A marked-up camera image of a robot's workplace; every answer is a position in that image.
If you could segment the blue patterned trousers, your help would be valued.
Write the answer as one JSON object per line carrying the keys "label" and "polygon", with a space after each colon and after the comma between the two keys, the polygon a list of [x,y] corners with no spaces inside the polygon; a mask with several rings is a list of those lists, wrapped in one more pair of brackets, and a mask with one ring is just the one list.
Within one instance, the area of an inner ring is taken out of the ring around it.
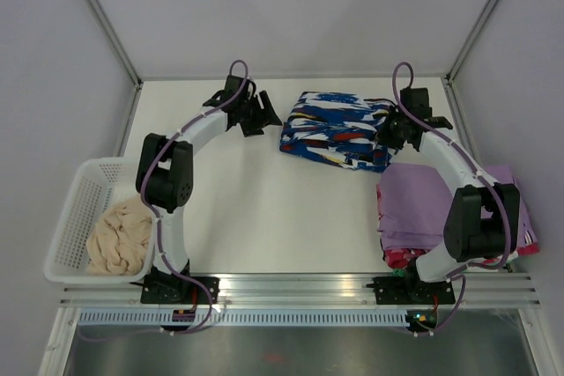
{"label": "blue patterned trousers", "polygon": [[303,92],[283,123],[280,152],[349,170],[383,173],[393,150],[379,131],[396,107],[392,100],[352,93]]}

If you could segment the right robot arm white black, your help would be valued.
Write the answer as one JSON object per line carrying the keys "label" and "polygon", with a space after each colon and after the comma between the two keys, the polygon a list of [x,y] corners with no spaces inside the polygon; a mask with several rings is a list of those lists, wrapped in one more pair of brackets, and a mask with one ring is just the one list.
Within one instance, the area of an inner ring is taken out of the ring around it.
{"label": "right robot arm white black", "polygon": [[520,192],[487,173],[458,143],[449,120],[433,115],[428,89],[407,86],[393,94],[396,106],[379,142],[396,150],[410,144],[432,163],[451,194],[441,243],[417,258],[415,272],[401,282],[405,297],[420,302],[432,294],[435,282],[468,268],[497,270],[506,264],[516,250]]}

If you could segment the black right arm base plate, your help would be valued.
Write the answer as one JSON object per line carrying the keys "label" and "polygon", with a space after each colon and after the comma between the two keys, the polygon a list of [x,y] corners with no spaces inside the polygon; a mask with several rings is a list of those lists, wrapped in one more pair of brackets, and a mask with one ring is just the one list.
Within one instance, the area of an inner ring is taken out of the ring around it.
{"label": "black right arm base plate", "polygon": [[440,306],[456,302],[452,283],[425,283],[417,275],[375,276],[365,287],[374,293],[377,305]]}

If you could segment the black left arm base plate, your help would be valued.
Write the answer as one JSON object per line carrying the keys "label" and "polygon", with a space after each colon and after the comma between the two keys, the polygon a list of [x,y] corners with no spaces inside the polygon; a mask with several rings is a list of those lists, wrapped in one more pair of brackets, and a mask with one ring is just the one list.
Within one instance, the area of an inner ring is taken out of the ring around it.
{"label": "black left arm base plate", "polygon": [[194,276],[210,293],[208,299],[199,285],[151,267],[143,279],[140,302],[148,305],[209,305],[216,304],[220,279],[215,276]]}

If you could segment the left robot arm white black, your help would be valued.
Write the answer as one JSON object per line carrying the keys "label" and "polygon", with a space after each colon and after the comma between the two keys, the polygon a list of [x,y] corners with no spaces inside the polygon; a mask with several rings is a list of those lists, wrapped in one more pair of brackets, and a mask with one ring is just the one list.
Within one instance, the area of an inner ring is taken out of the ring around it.
{"label": "left robot arm white black", "polygon": [[194,158],[211,140],[233,127],[245,137],[260,136],[268,126],[280,126],[266,91],[232,74],[198,114],[173,135],[148,134],[137,168],[136,190],[153,214],[156,231],[152,268],[162,275],[161,293],[174,303],[192,291],[189,257],[184,246],[183,212],[194,183]]}

